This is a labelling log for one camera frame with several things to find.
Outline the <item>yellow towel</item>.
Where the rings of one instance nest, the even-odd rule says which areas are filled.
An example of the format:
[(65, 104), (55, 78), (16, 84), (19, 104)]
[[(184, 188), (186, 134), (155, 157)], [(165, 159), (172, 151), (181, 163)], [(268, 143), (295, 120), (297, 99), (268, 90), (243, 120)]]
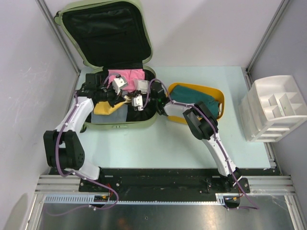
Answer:
[(131, 102), (131, 98), (128, 96), (124, 96), (123, 100), (114, 106), (111, 106), (109, 102), (99, 102), (94, 107), (93, 113), (95, 115), (110, 115), (121, 108), (123, 105), (128, 104)]

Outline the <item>pink garment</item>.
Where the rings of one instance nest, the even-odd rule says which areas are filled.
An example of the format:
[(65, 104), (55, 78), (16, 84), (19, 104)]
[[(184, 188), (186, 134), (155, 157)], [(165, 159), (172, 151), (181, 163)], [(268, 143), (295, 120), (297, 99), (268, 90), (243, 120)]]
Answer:
[(136, 90), (134, 80), (145, 80), (145, 73), (142, 69), (109, 69), (108, 74), (111, 75), (108, 79), (108, 85), (116, 77), (115, 74), (124, 77), (128, 85), (123, 90), (128, 92)]

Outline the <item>teal garment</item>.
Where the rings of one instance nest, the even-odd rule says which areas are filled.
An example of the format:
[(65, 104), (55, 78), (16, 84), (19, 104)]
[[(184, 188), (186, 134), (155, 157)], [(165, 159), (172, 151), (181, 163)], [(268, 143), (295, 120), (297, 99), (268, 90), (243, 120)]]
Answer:
[(211, 113), (218, 118), (219, 115), (219, 102), (214, 97), (203, 92), (182, 86), (176, 85), (170, 92), (172, 100), (179, 103), (195, 104), (202, 101)]

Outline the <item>green hard-shell suitcase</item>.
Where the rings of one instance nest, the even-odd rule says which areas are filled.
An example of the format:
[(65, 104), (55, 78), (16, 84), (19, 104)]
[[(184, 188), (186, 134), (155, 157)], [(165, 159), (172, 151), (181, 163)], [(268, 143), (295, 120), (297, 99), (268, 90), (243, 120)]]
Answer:
[(57, 12), (54, 21), (76, 48), (92, 74), (104, 79), (110, 69), (142, 69), (152, 58), (150, 38), (138, 0), (81, 0)]

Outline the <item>yellow plastic basket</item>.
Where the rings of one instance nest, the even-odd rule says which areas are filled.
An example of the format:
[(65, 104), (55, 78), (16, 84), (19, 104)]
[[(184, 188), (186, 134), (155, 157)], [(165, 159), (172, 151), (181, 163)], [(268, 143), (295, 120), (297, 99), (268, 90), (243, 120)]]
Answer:
[(221, 90), (189, 83), (176, 82), (168, 87), (171, 99), (185, 104), (203, 102), (219, 120), (224, 114), (224, 94)]

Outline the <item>grey garment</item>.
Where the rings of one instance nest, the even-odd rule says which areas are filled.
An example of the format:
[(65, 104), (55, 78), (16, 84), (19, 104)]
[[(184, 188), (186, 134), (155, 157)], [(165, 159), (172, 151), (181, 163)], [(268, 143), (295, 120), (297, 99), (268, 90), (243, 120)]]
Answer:
[(110, 115), (95, 115), (91, 113), (91, 123), (104, 124), (104, 123), (123, 123), (126, 122), (128, 114), (128, 106), (123, 105)]

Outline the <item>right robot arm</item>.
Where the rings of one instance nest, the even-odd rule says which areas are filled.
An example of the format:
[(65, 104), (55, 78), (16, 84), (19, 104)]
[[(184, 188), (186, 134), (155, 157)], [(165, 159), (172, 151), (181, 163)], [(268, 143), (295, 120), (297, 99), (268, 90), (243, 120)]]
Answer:
[(242, 173), (222, 144), (218, 132), (218, 102), (182, 84), (168, 91), (159, 79), (146, 83), (146, 88), (132, 101), (133, 106), (141, 111), (153, 104), (159, 115), (171, 117), (175, 122), (186, 122), (193, 136), (210, 151), (222, 179), (222, 188), (226, 192), (237, 189)]

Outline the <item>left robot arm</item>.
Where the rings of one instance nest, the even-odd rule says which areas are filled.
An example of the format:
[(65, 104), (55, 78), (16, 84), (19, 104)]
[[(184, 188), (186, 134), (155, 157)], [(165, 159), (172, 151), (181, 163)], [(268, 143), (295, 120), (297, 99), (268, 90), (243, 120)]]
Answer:
[(112, 101), (120, 95), (127, 81), (118, 73), (102, 79), (97, 74), (87, 74), (80, 89), (74, 91), (74, 102), (61, 123), (43, 135), (47, 163), (67, 177), (77, 175), (89, 181), (95, 191), (102, 191), (106, 180), (100, 168), (86, 159), (79, 133), (98, 102)]

